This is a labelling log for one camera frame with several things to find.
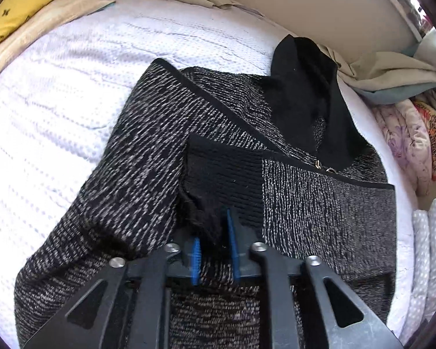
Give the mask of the black grey knit zip jacket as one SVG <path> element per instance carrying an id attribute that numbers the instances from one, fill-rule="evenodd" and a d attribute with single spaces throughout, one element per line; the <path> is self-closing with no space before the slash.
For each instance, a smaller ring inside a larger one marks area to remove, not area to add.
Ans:
<path id="1" fill-rule="evenodd" d="M 270 76 L 155 60 L 101 161 L 15 284 L 25 344 L 113 256 L 144 256 L 179 227 L 201 237 L 206 289 L 173 295 L 174 348 L 256 348 L 256 288 L 231 286 L 224 210 L 291 258 L 317 254 L 381 320 L 396 277 L 395 193 L 358 132 L 337 65 L 285 37 Z"/>

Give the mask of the grey polka dot duvet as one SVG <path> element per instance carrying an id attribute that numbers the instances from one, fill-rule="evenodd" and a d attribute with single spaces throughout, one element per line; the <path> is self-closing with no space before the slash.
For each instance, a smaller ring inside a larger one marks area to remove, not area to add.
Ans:
<path id="1" fill-rule="evenodd" d="M 436 199 L 429 210 L 413 212 L 414 278 L 410 306 L 399 337 L 411 342 L 419 328 L 436 312 Z"/>

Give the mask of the white dotted bed quilt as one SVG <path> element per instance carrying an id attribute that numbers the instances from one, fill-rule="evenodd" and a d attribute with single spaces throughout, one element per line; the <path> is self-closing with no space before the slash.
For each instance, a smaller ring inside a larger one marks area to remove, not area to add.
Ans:
<path id="1" fill-rule="evenodd" d="M 19 343 L 15 319 L 19 272 L 48 239 L 96 169 L 126 100 L 155 60 L 167 61 L 177 70 L 200 67 L 270 76 L 274 51 L 289 36 L 238 8 L 209 9 L 172 0 L 114 1 L 43 35 L 0 74 L 0 335 L 10 348 L 23 348 L 43 335 L 45 329 L 53 329 L 50 348 L 64 343 L 65 316 L 71 318 L 80 333 L 101 328 L 99 337 L 90 342 L 92 347 L 119 348 L 126 346 L 131 337 L 137 337 L 137 318 L 129 318 L 125 311 L 137 307 L 142 278 L 129 276 L 129 266 L 139 259 L 148 259 L 167 243 L 183 246 L 186 240 L 197 238 L 201 248 L 201 237 L 193 229 L 175 229 L 166 243 L 147 255 L 133 259 L 122 255 L 111 257 L 78 290 L 88 288 L 102 272 L 115 273 L 121 283 L 131 286 L 130 291 L 121 291 L 120 306 L 110 312 L 104 323 L 97 320 L 94 302 L 82 308 L 69 307 L 68 301 L 77 291 L 25 344 Z M 367 105 L 340 79 L 338 70 L 337 81 L 356 129 L 375 149 L 388 183 L 394 188 L 396 209 L 398 191 L 394 176 L 399 168 Z M 228 210 L 236 213 L 237 210 L 230 206 L 224 210 L 230 284 L 239 290 L 257 289 L 256 348 L 260 348 L 259 288 L 234 281 Z M 411 212 L 396 210 L 396 277 L 387 320 L 381 320 L 368 306 L 387 335 L 389 347 L 400 344 L 409 307 L 413 273 L 411 233 Z M 292 259 L 302 261 L 311 255 L 321 258 L 310 254 Z M 330 267 L 326 260 L 321 260 Z M 186 280 L 183 286 L 173 288 L 169 326 L 172 347 L 174 293 L 184 291 L 192 295 L 205 289 L 201 268 L 198 284 Z"/>

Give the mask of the purple floral folded quilt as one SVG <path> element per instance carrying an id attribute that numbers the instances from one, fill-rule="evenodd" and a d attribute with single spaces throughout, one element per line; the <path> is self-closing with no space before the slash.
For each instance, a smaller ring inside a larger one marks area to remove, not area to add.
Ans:
<path id="1" fill-rule="evenodd" d="M 415 105 L 406 99 L 372 108 L 394 159 L 407 176 L 417 196 L 427 195 L 432 183 L 431 141 Z"/>

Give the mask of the orange leopard print cloth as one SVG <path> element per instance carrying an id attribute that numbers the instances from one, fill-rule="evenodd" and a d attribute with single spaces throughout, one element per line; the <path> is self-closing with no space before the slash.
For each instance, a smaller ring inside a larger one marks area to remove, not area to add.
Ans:
<path id="1" fill-rule="evenodd" d="M 431 144 L 432 180 L 436 181 L 436 109 L 421 100 L 413 99 L 412 102 L 425 122 Z"/>

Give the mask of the right beige green curtain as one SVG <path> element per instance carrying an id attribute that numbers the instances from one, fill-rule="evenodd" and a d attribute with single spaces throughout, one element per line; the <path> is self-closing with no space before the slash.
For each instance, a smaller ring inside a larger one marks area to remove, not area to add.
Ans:
<path id="1" fill-rule="evenodd" d="M 329 47 L 340 79 L 373 104 L 394 104 L 436 88 L 436 46 L 421 44 L 414 56 L 378 51 L 349 63 Z"/>

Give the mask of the cream blanket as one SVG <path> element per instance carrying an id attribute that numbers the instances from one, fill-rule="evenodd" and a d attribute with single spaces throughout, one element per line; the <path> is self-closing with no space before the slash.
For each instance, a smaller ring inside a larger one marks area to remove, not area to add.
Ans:
<path id="1" fill-rule="evenodd" d="M 53 0 L 0 43 L 0 73 L 28 46 L 63 24 L 90 15 L 114 0 Z"/>

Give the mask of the yellow patterned cushion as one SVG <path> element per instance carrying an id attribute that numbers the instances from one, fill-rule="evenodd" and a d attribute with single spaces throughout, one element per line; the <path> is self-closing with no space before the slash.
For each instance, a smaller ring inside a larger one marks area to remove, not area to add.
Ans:
<path id="1" fill-rule="evenodd" d="M 3 0 L 0 4 L 0 43 L 53 0 Z"/>

